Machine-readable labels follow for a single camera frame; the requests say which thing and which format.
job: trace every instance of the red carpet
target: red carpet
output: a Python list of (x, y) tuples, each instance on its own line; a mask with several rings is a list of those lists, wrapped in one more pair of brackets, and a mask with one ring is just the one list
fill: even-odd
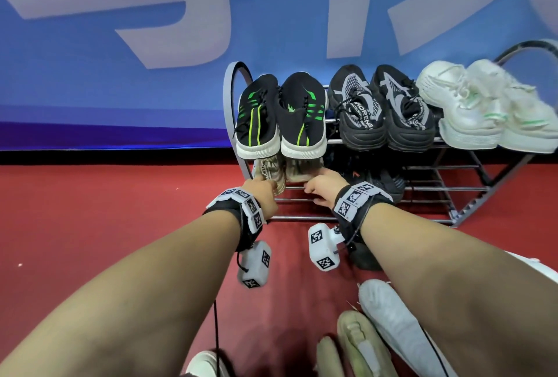
[[(237, 166), (2, 167), (0, 173), (0, 359), (57, 304), (125, 255), (196, 218)], [(498, 247), (558, 269), (556, 166), (527, 166), (461, 226)], [(319, 271), (302, 223), (273, 223), (267, 286), (247, 290), (231, 263), (219, 293), (222, 348), (240, 376), (312, 375), (315, 346), (356, 304), (356, 282), (374, 273), (347, 261)], [(192, 346), (214, 346), (213, 314)], [(400, 376), (407, 371), (397, 361)]]

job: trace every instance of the shoe rack rail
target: shoe rack rail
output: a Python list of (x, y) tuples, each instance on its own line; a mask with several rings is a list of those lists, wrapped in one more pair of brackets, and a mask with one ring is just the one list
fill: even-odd
[[(505, 64), (511, 57), (517, 55), (525, 49), (543, 49), (552, 54), (558, 60), (558, 42), (553, 40), (538, 40), (538, 41), (525, 41), (514, 45), (510, 49), (504, 51), (499, 55), (494, 62), (499, 65)], [(234, 143), (234, 128), (235, 128), (235, 106), (234, 103), (234, 79), (240, 73), (246, 85), (252, 83), (252, 75), (246, 64), (238, 61), (229, 64), (225, 72), (223, 81), (223, 110), (225, 115), (225, 123), (227, 126), (227, 134), (230, 143), (234, 149), (238, 165), (241, 168), (244, 178), (252, 178), (250, 166), (247, 161), (241, 159), (236, 153), (236, 146)], [(331, 127), (335, 125), (335, 119), (326, 119), (326, 126)], [(341, 139), (328, 139), (328, 145), (342, 145)], [(436, 208), (436, 218), (431, 218), (433, 221), (449, 225), (451, 227), (458, 227), (463, 221), (471, 217), (471, 215), (478, 210), (494, 193), (510, 179), (521, 167), (527, 164), (533, 157), (533, 154), (518, 153), (517, 159), (506, 164), (496, 176), (491, 177), (485, 170), (484, 165), (479, 160), (474, 151), (466, 151), (467, 157), (470, 160), (466, 164), (446, 164), (443, 160), (450, 155), (446, 155), (449, 150), (455, 148), (448, 147), (441, 137), (436, 137), (432, 150), (438, 150), (434, 161), (428, 165), (414, 165), (409, 164), (403, 167), (405, 177), (408, 177), (405, 187), (405, 197), (398, 204), (404, 209), (409, 207), (419, 207), (420, 214), (425, 216), (432, 216), (428, 212), (428, 208)], [(451, 185), (448, 186), (442, 176), (446, 170), (454, 170), (455, 173), (466, 173), (468, 170), (474, 170), (478, 177), (478, 184), (470, 186)], [(471, 200), (467, 201), (461, 208), (457, 208), (454, 198), (457, 198), (456, 193), (466, 192), (471, 194)], [(287, 185), (285, 191), (276, 198), (280, 205), (282, 204), (304, 204), (312, 202), (311, 198), (305, 197), (303, 186), (289, 186)], [(321, 215), (276, 215), (272, 218), (274, 221), (336, 221), (336, 219), (328, 212)]]

